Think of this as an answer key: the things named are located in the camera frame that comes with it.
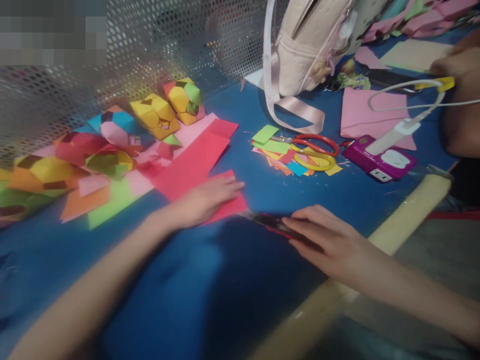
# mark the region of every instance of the hand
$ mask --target hand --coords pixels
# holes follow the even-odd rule
[[[282,220],[323,248],[319,252],[290,240],[303,258],[329,277],[377,300],[382,300],[386,289],[395,283],[400,265],[324,207],[306,207]]]
[[[158,221],[168,222],[173,231],[199,225],[210,219],[222,204],[235,199],[244,186],[234,176],[207,181],[158,210],[161,213]]]
[[[430,72],[439,77],[452,76],[457,82],[471,73],[479,70],[480,47],[472,47],[456,55],[435,60],[430,67]]]

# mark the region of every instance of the pink envelope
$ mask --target pink envelope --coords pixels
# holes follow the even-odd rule
[[[340,135],[344,138],[357,139],[370,135],[378,139],[401,120],[410,117],[407,110],[370,110],[367,100],[376,91],[353,90],[351,87],[344,91],[340,125]],[[372,105],[376,109],[404,108],[407,106],[407,96],[384,92],[372,100]],[[407,150],[417,149],[411,135],[404,137],[396,146]]]

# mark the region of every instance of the origami paper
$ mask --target origami paper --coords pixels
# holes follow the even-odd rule
[[[86,159],[86,167],[119,180],[127,171],[133,169],[132,158],[124,151],[112,145],[103,147],[99,152]]]
[[[280,158],[280,161],[285,165],[288,165],[294,158],[295,154],[296,152],[290,148],[288,149],[287,153]]]
[[[136,198],[145,195],[154,188],[150,180],[138,170],[127,172],[125,178],[128,180],[132,195]]]
[[[279,130],[278,127],[272,125],[265,125],[259,132],[257,132],[251,139],[257,143],[265,144],[270,138]]]
[[[75,186],[74,177],[86,176],[80,169],[56,157],[27,155],[14,161],[9,188],[58,197]]]
[[[369,69],[391,69],[391,67],[385,66],[383,63],[381,63],[379,58],[367,46],[362,46],[356,51],[355,60],[363,65],[368,66]]]
[[[398,42],[380,60],[394,68],[429,73],[432,63],[447,56],[451,48],[449,44],[408,39]]]
[[[4,181],[0,187],[0,229],[25,219],[55,200],[55,198],[43,194],[6,186]]]
[[[173,134],[170,134],[166,138],[164,138],[163,142],[176,148],[181,148],[183,146],[180,140],[178,140]]]
[[[306,167],[303,167],[302,165],[293,161],[289,163],[287,167],[297,176],[302,176],[308,171]]]
[[[78,192],[80,197],[84,197],[109,185],[110,181],[107,177],[100,174],[90,175],[78,181]]]
[[[207,178],[230,140],[204,131],[172,163],[164,168],[152,184],[170,201],[183,194]]]
[[[90,230],[103,224],[120,211],[135,202],[137,198],[130,190],[130,183],[126,177],[122,180],[112,180],[110,183],[110,201],[88,213],[88,227]]]
[[[110,189],[108,186],[98,189],[97,191],[89,193],[85,196],[81,196],[79,189],[75,189],[68,194],[65,208],[61,213],[60,219],[73,220],[108,203],[109,200]]]
[[[336,173],[338,173],[338,172],[340,172],[340,171],[342,171],[342,170],[343,170],[342,167],[340,167],[340,166],[338,166],[338,165],[335,164],[334,167],[332,167],[330,170],[325,171],[325,173],[326,173],[328,176],[332,176],[333,174],[336,174]]]
[[[162,159],[173,160],[174,151],[166,142],[161,142],[158,145],[156,152]]]
[[[349,87],[344,90],[341,108],[341,136],[356,139],[363,135],[370,135],[378,139],[401,120],[410,117],[407,110],[370,110],[367,100],[375,93],[374,90],[354,90]],[[407,106],[407,96],[381,93],[372,100],[372,105],[377,109],[404,108]],[[408,150],[417,149],[411,135],[404,137],[396,146]]]
[[[229,122],[229,121],[216,118],[206,128],[206,131],[212,134],[221,136],[222,138],[230,139],[238,127],[239,125],[234,122]]]
[[[140,123],[158,140],[163,140],[180,129],[169,103],[151,93],[145,99],[130,102]]]
[[[108,141],[98,134],[71,131],[59,139],[54,156],[81,167],[85,166],[86,158],[107,144]]]
[[[223,174],[211,177],[208,180],[213,180],[217,178],[230,178],[235,176],[234,172],[232,170],[229,170]],[[242,211],[247,210],[247,203],[245,203],[245,198],[242,195],[242,193],[239,191],[238,196],[234,198],[233,200],[227,201],[225,204],[223,204],[214,214],[213,216],[204,224],[210,224],[214,223],[218,220],[221,220],[223,218],[229,217],[231,215],[240,213]]]
[[[185,125],[191,125],[205,116],[200,89],[190,78],[166,83],[163,90],[177,117]]]
[[[139,146],[146,149],[155,139],[135,119],[118,106],[112,106],[102,114],[95,116],[88,122],[98,134],[101,134],[110,144],[124,148]]]
[[[286,154],[290,149],[290,144],[274,140],[268,140],[265,144],[254,141],[253,146],[262,149],[263,151],[270,151],[279,154]]]
[[[175,137],[183,146],[173,152],[173,159],[178,158],[216,118],[217,116],[212,112],[190,126],[180,124],[180,130],[175,133]]]

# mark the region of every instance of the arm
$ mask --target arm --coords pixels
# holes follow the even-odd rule
[[[243,186],[235,178],[212,180],[153,212],[36,321],[9,359],[69,358],[102,328],[133,277],[170,234],[208,220]]]
[[[323,248],[318,252],[290,241],[328,276],[480,348],[480,303],[403,266],[320,205],[296,211],[283,221]]]

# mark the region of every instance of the yellow origami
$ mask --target yellow origami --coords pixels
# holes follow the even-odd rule
[[[143,100],[132,101],[130,105],[140,123],[158,140],[180,129],[169,103],[154,93]]]
[[[190,78],[166,83],[163,89],[176,116],[185,125],[191,125],[205,116],[200,89]]]

